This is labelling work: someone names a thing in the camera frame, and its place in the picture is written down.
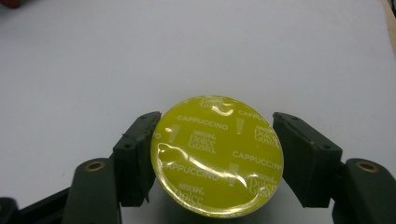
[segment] capsule lid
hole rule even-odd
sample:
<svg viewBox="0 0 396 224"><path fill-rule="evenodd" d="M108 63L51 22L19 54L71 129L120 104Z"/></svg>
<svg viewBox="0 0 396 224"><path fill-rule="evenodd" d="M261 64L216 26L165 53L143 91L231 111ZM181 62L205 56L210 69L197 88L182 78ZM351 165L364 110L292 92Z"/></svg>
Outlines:
<svg viewBox="0 0 396 224"><path fill-rule="evenodd" d="M167 193L207 217L240 217L260 208L283 171L268 122L222 96L199 96L170 109L154 131L151 161Z"/></svg>

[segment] yellow coffee capsule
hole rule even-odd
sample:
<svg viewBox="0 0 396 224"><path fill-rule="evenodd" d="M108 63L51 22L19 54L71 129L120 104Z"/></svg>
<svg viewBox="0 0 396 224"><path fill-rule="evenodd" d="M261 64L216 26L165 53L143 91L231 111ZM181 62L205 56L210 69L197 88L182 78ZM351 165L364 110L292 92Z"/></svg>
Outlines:
<svg viewBox="0 0 396 224"><path fill-rule="evenodd" d="M155 174L179 204L207 217L241 217L270 200L283 172L275 131L251 107L223 96L170 109L151 142Z"/></svg>

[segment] white table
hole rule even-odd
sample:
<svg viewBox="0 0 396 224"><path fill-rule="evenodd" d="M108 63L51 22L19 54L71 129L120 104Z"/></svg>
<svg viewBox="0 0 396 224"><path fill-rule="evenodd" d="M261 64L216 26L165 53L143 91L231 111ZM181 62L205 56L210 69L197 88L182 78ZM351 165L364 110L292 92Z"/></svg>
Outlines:
<svg viewBox="0 0 396 224"><path fill-rule="evenodd" d="M379 0L31 0L0 7L0 196L23 208L65 189L138 116L204 94L271 123L300 117L343 161L396 174L396 61ZM208 222L158 183L150 199L123 223ZM283 181L259 211L216 223L327 224L331 211L303 209Z"/></svg>

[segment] bolt hole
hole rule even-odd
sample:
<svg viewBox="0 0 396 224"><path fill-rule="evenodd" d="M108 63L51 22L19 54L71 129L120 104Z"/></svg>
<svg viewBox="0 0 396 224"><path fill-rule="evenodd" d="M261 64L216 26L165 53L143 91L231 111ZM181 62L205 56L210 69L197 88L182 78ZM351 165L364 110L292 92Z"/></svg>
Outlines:
<svg viewBox="0 0 396 224"><path fill-rule="evenodd" d="M356 165L366 172L377 173L379 171L378 167L375 164L372 164L368 161L358 161L356 162Z"/></svg>
<svg viewBox="0 0 396 224"><path fill-rule="evenodd" d="M95 172L105 167L105 163L102 161L93 161L85 167L88 172Z"/></svg>

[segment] white surface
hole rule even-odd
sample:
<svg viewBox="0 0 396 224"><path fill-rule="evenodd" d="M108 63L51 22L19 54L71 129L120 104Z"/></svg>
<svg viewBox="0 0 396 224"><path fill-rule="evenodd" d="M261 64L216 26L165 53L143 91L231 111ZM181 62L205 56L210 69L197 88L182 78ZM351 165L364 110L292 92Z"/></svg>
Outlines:
<svg viewBox="0 0 396 224"><path fill-rule="evenodd" d="M220 94L300 117L396 174L396 61L378 0L48 1L0 7L0 196L24 207L107 157L130 124ZM261 210L206 220L158 183L123 223L332 223L282 182Z"/></svg>

